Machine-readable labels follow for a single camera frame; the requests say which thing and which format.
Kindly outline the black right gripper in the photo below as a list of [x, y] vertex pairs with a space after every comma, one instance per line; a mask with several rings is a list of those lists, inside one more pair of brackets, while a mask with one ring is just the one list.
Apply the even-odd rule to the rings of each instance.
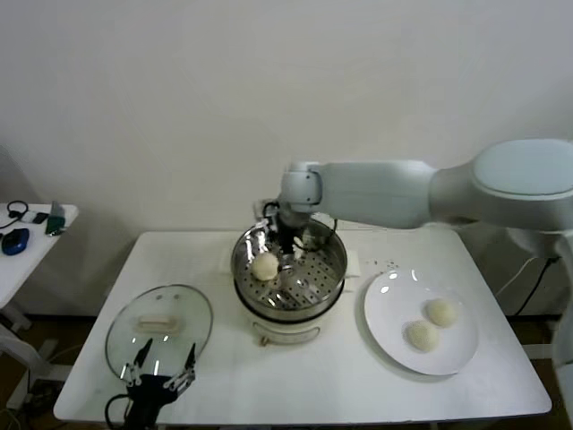
[[303, 232], [310, 222], [306, 213], [279, 210], [277, 218], [265, 218], [266, 246], [278, 259], [278, 272], [284, 267], [286, 255], [293, 255], [294, 264], [303, 265], [315, 250], [303, 241]]

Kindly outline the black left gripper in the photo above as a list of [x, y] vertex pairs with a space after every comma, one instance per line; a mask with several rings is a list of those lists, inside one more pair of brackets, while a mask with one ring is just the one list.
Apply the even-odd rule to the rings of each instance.
[[142, 378], [141, 369], [150, 352], [153, 338], [149, 338], [135, 355], [131, 363], [126, 363], [120, 378], [127, 385], [127, 396], [132, 402], [124, 421], [124, 428], [154, 429], [160, 410], [174, 403], [178, 395], [185, 392], [195, 381], [196, 343], [192, 344], [182, 370], [170, 379]]

